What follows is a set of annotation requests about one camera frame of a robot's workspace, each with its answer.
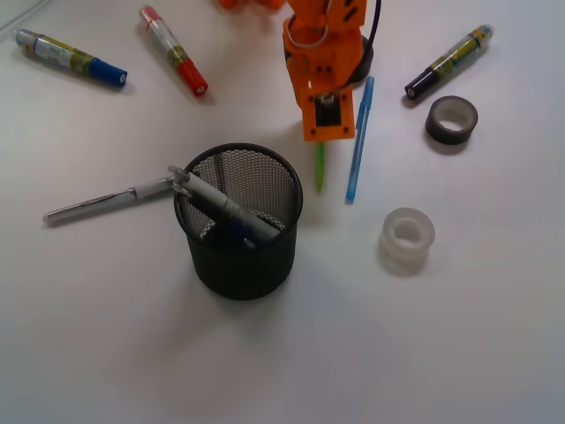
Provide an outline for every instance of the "wire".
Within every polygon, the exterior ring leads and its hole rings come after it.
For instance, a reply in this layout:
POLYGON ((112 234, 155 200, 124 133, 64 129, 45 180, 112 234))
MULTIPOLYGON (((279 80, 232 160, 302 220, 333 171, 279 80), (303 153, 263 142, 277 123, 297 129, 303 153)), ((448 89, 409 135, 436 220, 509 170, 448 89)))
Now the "wire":
POLYGON ((363 56, 361 57, 361 60, 359 60, 358 65, 355 67, 355 69, 351 73, 350 77, 343 83, 343 85, 341 85, 336 90, 334 90, 334 93, 343 90, 349 84, 351 84, 353 77, 358 72, 358 70, 363 66, 363 63, 365 62, 365 60, 369 57, 370 52, 371 52, 371 48, 373 47, 374 36, 377 34, 377 27, 379 26, 380 3, 381 3, 381 0, 377 0, 377 4, 374 6, 373 26, 371 26, 371 33, 369 34, 369 39, 367 40, 367 45, 365 46, 365 51, 363 52, 363 56))
POLYGON ((293 46, 298 47, 299 49, 315 49, 326 40, 329 33, 328 15, 329 15, 329 10, 332 8, 332 1, 333 0, 329 0, 328 7, 326 7, 326 27, 324 28, 324 34, 321 36, 321 38, 318 41, 313 42, 312 44, 300 44, 299 42, 294 41, 292 35, 290 35, 290 26, 294 23, 294 20, 297 18, 297 15, 292 15, 292 18, 290 18, 289 23, 286 26, 286 32, 289 35, 289 41, 292 43, 293 46))

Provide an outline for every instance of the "marker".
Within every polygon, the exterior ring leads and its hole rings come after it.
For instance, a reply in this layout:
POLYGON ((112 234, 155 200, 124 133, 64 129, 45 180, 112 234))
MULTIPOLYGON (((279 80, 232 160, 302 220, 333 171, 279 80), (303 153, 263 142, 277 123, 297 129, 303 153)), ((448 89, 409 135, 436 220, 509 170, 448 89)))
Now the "marker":
POLYGON ((489 25, 479 26, 465 36, 404 88, 408 98, 416 100, 426 90, 446 79, 467 59, 477 55, 491 38, 493 38, 493 29, 489 25))
POLYGON ((177 74, 185 80, 194 95, 200 96, 206 93, 208 83, 200 75, 185 49, 159 16, 159 13, 151 6, 143 6, 139 9, 139 15, 147 23, 147 32, 153 43, 167 58, 177 74))
POLYGON ((230 199, 220 190, 210 185, 206 181, 196 177, 191 172, 170 166, 169 172, 173 174, 173 190, 192 199, 198 196, 200 204, 204 201, 207 210, 213 212, 213 216, 224 216, 227 219, 234 219, 243 233, 250 236, 253 242, 260 244, 267 243, 274 239, 279 231, 252 214, 247 209, 230 199))
POLYGON ((114 86, 123 87, 125 84, 126 71, 107 64, 98 57, 91 56, 84 51, 27 29, 16 31, 15 38, 16 43, 33 56, 114 86))

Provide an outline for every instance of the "red-capped marker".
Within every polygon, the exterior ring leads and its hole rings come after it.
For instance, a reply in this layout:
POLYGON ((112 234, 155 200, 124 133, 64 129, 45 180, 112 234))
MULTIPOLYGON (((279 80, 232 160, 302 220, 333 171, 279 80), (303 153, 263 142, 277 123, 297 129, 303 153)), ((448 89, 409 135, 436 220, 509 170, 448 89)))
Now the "red-capped marker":
POLYGON ((151 6, 139 9, 139 15, 147 23, 147 32, 161 53, 167 58, 178 75, 185 80, 194 95, 200 96, 208 90, 208 83, 200 75, 192 60, 186 54, 175 35, 171 33, 165 21, 151 6))

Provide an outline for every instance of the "pen holder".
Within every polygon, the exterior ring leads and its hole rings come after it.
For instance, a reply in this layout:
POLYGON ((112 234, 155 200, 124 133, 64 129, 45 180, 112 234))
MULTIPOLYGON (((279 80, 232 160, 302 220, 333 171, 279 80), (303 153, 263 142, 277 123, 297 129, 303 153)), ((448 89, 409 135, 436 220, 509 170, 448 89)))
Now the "pen holder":
POLYGON ((176 193, 175 214, 202 283, 229 299, 257 299, 272 292, 289 275, 294 262, 302 212, 297 173, 277 153, 242 143, 212 148, 185 170, 280 231, 262 246, 222 241, 217 222, 176 193))

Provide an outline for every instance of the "silver pen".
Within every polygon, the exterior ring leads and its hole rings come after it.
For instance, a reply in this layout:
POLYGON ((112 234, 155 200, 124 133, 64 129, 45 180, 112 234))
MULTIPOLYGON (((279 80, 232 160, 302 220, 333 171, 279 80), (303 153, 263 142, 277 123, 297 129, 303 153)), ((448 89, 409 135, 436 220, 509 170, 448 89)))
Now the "silver pen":
POLYGON ((275 227, 261 220, 213 185, 198 178, 191 172, 186 172, 176 166, 170 166, 169 172, 175 177, 173 190, 187 196, 189 199, 191 199, 194 194, 197 194, 201 199, 206 201, 207 205, 212 208, 215 213, 231 217, 237 220, 243 228, 249 230, 252 234, 253 241, 267 243, 279 234, 279 231, 275 227))
POLYGON ((93 212, 95 210, 100 210, 110 206, 120 205, 128 201, 143 199, 144 197, 151 196, 152 194, 157 194, 164 192, 165 190, 169 190, 173 185, 173 180, 173 177, 161 178, 152 183, 130 187, 127 190, 123 190, 122 192, 109 194, 97 199, 92 199, 91 201, 83 201, 81 203, 77 203, 76 205, 54 210, 53 212, 45 214, 43 216, 43 221, 47 225, 51 225, 55 221, 60 219, 71 218, 85 214, 87 212, 93 212))

